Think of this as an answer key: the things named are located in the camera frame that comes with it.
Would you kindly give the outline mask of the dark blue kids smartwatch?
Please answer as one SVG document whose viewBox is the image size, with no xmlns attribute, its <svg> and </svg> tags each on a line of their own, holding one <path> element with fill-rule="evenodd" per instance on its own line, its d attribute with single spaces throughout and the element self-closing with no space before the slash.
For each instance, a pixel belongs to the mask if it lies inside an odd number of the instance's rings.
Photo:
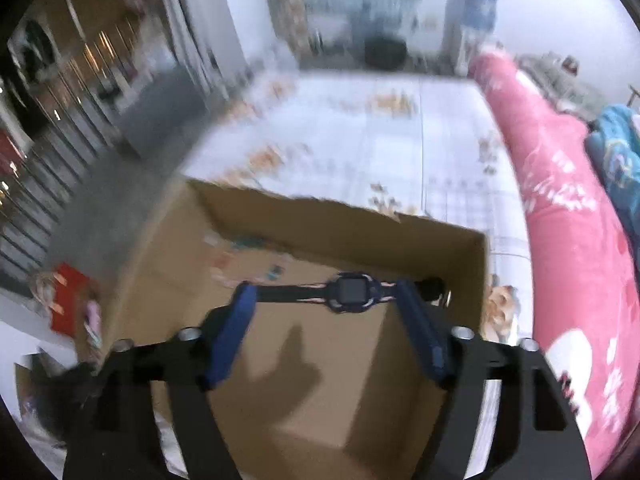
<svg viewBox="0 0 640 480">
<path fill-rule="evenodd" d="M 408 302 L 448 307 L 451 292 L 442 278 L 378 280 L 364 272 L 341 272 L 324 283 L 303 285 L 256 285 L 257 302 L 263 304 L 322 304 L 333 313 L 363 313 L 378 304 Z"/>
</svg>

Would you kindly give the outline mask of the brown cardboard box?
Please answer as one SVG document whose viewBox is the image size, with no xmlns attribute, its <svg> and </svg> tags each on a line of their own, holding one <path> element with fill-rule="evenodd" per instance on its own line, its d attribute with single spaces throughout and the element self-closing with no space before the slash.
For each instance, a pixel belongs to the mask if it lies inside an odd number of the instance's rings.
<svg viewBox="0 0 640 480">
<path fill-rule="evenodd" d="M 152 344 L 226 304 L 242 281 L 442 278 L 447 318 L 480 325 L 487 240 L 431 219 L 250 188 L 173 180 L 139 236 L 105 338 Z M 209 396 L 231 455 L 253 479 L 408 479 L 442 392 L 420 370 L 397 309 L 361 314 L 261 304 L 227 380 Z"/>
</svg>

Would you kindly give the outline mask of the red packet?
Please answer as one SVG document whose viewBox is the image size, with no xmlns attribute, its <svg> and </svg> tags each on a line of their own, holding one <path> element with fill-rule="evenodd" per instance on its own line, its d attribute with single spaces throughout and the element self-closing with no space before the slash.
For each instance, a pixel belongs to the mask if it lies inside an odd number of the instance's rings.
<svg viewBox="0 0 640 480">
<path fill-rule="evenodd" d="M 68 263 L 54 270 L 54 296 L 51 328 L 55 333 L 74 338 L 84 316 L 89 292 L 96 283 Z"/>
</svg>

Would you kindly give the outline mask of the pink floral bed quilt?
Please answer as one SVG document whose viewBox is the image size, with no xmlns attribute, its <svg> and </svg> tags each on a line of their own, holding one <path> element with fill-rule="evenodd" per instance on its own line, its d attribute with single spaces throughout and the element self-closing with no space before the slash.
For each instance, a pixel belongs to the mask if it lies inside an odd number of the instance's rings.
<svg viewBox="0 0 640 480">
<path fill-rule="evenodd" d="M 638 392 L 639 293 L 631 246 L 584 148 L 587 125 L 556 112 L 502 52 L 470 65 L 503 135 L 523 202 L 533 337 L 573 393 L 591 474 L 612 464 Z"/>
</svg>

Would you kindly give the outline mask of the floral plastic tablecloth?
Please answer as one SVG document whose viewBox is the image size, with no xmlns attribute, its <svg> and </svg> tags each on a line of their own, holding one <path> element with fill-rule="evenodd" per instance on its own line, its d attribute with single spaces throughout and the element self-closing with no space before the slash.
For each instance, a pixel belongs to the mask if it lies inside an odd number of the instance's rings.
<svg viewBox="0 0 640 480">
<path fill-rule="evenodd" d="M 472 82 L 332 73 L 262 78 L 198 144 L 186 180 L 315 198 L 481 232 L 478 334 L 533 330 L 525 214 L 494 116 Z"/>
</svg>

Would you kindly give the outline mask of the teal patterned blanket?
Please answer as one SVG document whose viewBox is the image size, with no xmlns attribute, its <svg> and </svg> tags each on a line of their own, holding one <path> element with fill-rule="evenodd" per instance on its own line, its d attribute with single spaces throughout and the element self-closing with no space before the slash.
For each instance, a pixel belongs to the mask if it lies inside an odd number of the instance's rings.
<svg viewBox="0 0 640 480">
<path fill-rule="evenodd" d="M 639 247 L 639 113 L 626 105 L 602 110 L 585 140 L 585 150 L 620 223 Z"/>
</svg>

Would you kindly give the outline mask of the water dispenser bottle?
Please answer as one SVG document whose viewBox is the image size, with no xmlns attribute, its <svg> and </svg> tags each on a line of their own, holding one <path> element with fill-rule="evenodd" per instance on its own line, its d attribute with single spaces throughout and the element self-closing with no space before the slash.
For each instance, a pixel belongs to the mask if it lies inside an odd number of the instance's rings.
<svg viewBox="0 0 640 480">
<path fill-rule="evenodd" d="M 447 0 L 442 54 L 455 75 L 465 77 L 474 52 L 497 23 L 498 0 Z"/>
</svg>

